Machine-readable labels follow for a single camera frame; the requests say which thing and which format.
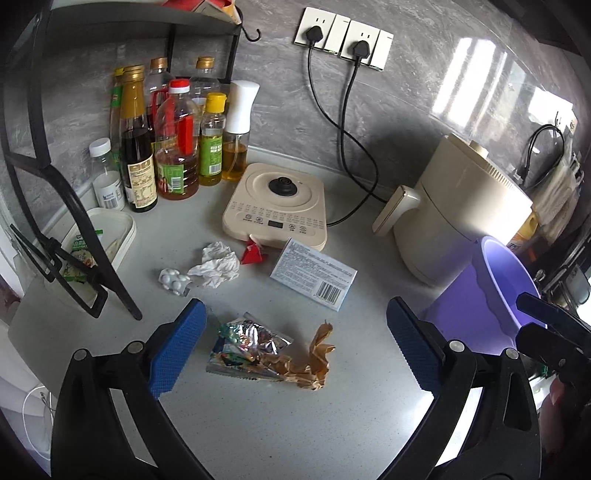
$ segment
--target plastic container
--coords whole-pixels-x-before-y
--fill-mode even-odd
[[[470,350],[499,355],[515,348],[519,329],[531,322],[515,302],[523,293],[539,297],[517,257],[501,242],[485,236],[475,243],[472,262],[422,314],[447,340],[461,340]]]
[[[156,113],[155,144],[157,187],[168,200],[191,197],[199,188],[199,142],[201,117],[189,98],[187,79],[171,80],[169,96]]]
[[[111,153],[111,141],[99,138],[92,142],[88,151],[92,160],[92,186],[96,201],[105,209],[123,210],[125,195],[118,165]]]
[[[137,228],[134,218],[125,212],[117,212],[116,210],[106,210],[104,208],[93,208],[87,212],[92,226],[95,230],[103,230],[103,235],[100,238],[100,244],[105,249],[107,257],[113,265],[113,269],[117,271],[129,247],[135,239]],[[80,234],[78,226],[74,226],[67,233],[66,237],[61,242],[61,247],[66,251],[72,250],[72,244],[76,235]],[[83,311],[76,301],[64,290],[59,282],[53,281],[49,283],[45,280],[46,289],[56,295],[56,297],[64,304]],[[79,283],[77,281],[70,282],[70,286],[88,305],[92,305],[96,298],[96,292],[87,283]]]

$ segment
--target light switch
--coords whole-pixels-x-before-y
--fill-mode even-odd
[[[374,53],[371,55],[371,61],[369,62],[370,67],[380,71],[384,69],[393,39],[394,35],[390,32],[379,31],[378,41],[375,43]]]
[[[336,15],[332,28],[330,29],[329,37],[324,44],[324,51],[338,55],[340,48],[343,45],[347,28],[349,27],[351,19],[343,15]]]

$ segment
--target cream air fryer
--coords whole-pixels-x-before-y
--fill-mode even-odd
[[[394,228],[404,263],[429,285],[448,286],[476,240],[507,244],[531,213],[531,200],[487,155],[476,142],[443,137],[415,187],[398,187],[372,226],[377,235]]]

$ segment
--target soy sauce bottle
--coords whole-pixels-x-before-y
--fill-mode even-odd
[[[126,67],[121,82],[119,131],[125,196],[134,212],[147,212],[156,206],[158,195],[144,102],[144,66]]]

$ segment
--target glass bottle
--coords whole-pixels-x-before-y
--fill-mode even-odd
[[[150,132],[144,105],[144,66],[126,67],[121,77],[121,173],[129,207],[147,212],[158,195]]]
[[[122,210],[125,206],[119,168],[111,154],[111,141],[99,138],[88,146],[92,159],[92,186],[99,207]]]
[[[195,68],[195,75],[189,80],[191,85],[191,98],[201,109],[203,114],[207,95],[221,90],[220,83],[213,75],[213,57],[199,57]]]
[[[223,133],[222,178],[238,181],[246,170],[246,151],[251,129],[251,109],[260,85],[247,80],[230,83],[228,115]]]
[[[113,73],[113,88],[111,89],[111,120],[109,121],[109,138],[111,139],[111,153],[113,161],[119,166],[119,111],[121,110],[121,76],[123,67],[115,69]]]
[[[204,186],[217,185],[222,179],[222,135],[226,123],[223,114],[226,94],[213,92],[207,94],[205,113],[201,120],[199,151],[199,183]]]
[[[146,114],[148,116],[148,127],[150,129],[150,141],[154,143],[154,121],[156,112],[160,105],[166,100],[168,92],[168,83],[174,77],[166,71],[168,67],[168,60],[166,57],[160,57],[150,60],[150,73],[145,78],[144,82],[144,96],[146,105]]]

